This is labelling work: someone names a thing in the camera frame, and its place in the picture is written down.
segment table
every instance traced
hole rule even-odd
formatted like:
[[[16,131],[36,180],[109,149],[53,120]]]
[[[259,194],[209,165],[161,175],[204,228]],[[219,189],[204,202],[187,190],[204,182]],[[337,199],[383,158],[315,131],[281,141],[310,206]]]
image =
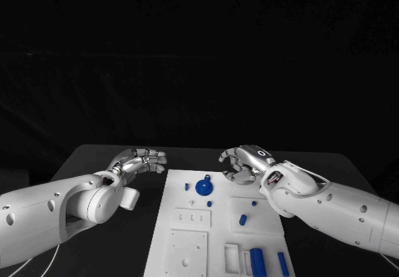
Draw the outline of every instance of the table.
[[[223,149],[170,148],[124,145],[82,145],[73,151],[52,181],[92,174],[108,166],[127,148],[150,148],[165,152],[167,169],[235,171],[229,162],[219,163]],[[350,160],[340,154],[269,151],[275,160],[291,161],[330,181],[376,194]],[[141,195],[132,211],[118,208],[111,219],[80,232],[60,245],[46,276],[142,276],[153,231],[163,197],[165,171],[137,175],[129,187]],[[297,217],[281,217],[295,275],[301,276],[399,276],[383,257],[341,243],[312,229]],[[56,248],[33,258],[16,277],[40,276]],[[0,276],[20,267],[0,270]]]

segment white robotic arm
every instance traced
hole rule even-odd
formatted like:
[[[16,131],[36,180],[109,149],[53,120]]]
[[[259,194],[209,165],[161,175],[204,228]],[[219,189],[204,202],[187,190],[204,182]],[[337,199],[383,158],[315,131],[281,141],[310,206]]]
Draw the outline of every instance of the white robotic arm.
[[[399,259],[399,205],[379,196],[330,182],[255,145],[226,150],[237,173],[226,178],[248,185],[261,177],[259,192],[274,210],[286,218],[297,216],[311,228],[341,242]],[[315,182],[314,175],[322,182]]]
[[[8,267],[102,224],[118,206],[134,209],[138,191],[125,187],[137,173],[161,173],[165,154],[125,150],[108,169],[0,195],[0,268]]]

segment hole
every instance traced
hole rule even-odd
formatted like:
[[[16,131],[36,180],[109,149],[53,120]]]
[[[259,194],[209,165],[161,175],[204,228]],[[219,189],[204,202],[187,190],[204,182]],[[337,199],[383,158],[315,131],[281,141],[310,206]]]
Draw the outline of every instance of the hole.
[[[14,214],[8,214],[6,217],[6,221],[7,221],[7,225],[13,225],[14,224]]]
[[[183,259],[181,265],[183,265],[184,267],[189,266],[189,259]]]
[[[56,206],[56,203],[50,200],[47,202],[47,209],[50,210],[50,212],[55,211],[55,206]]]

